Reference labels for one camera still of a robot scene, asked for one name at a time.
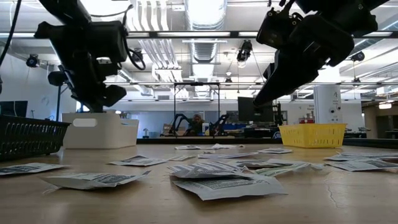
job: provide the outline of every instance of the table surface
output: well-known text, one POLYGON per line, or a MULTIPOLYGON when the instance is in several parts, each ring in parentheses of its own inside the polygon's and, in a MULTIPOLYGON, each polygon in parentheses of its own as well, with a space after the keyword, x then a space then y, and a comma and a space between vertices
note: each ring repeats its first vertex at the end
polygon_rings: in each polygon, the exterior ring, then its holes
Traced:
MULTIPOLYGON (((139 145, 112 150, 67 149, 50 156, 3 162, 1 167, 47 162, 70 165, 71 168, 1 178, 0 223, 398 223, 396 171, 347 172, 326 167, 321 172, 278 177, 288 195, 204 202, 171 183, 167 169, 167 166, 194 163, 197 158, 150 167, 106 164, 136 154, 166 159, 203 153, 176 151, 174 147, 139 145), (140 174, 144 170, 152 172, 130 184, 92 191, 55 190, 39 179, 71 172, 140 174)), ((223 149, 218 153, 255 152, 267 147, 281 146, 248 145, 245 149, 223 149)), ((290 154, 258 154, 251 159, 322 162, 324 157, 335 155, 336 151, 394 152, 346 146, 342 149, 292 149, 294 152, 290 154)))

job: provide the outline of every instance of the white cylinder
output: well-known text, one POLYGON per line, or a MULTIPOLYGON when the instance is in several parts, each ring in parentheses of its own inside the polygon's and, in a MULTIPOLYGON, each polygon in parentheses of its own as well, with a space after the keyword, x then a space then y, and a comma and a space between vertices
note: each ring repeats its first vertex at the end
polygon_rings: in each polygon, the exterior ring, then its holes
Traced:
POLYGON ((321 85, 314 88, 315 122, 317 124, 342 123, 339 85, 321 85))

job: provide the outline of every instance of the desk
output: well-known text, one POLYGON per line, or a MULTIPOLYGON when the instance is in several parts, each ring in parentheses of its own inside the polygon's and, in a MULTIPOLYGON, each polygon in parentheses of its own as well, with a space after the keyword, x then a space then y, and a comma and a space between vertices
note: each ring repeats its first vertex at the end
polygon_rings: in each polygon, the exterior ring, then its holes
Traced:
MULTIPOLYGON (((288 195, 227 198, 203 202, 195 194, 170 182, 167 166, 189 164, 198 159, 168 162, 152 167, 107 165, 137 153, 169 158, 202 151, 176 151, 173 145, 138 145, 113 150, 61 151, 0 165, 27 162, 68 164, 70 169, 0 179, 1 223, 398 223, 398 174, 393 172, 347 172, 334 167, 309 174, 289 174, 278 179, 288 195), (68 172, 140 174, 145 178, 116 189, 81 191, 60 189, 39 179, 68 172)), ((220 150, 254 152, 270 145, 220 150)), ((321 162, 341 149, 297 149, 281 156, 260 154, 253 159, 291 159, 321 162)), ((348 152, 394 152, 387 149, 344 147, 348 152)))

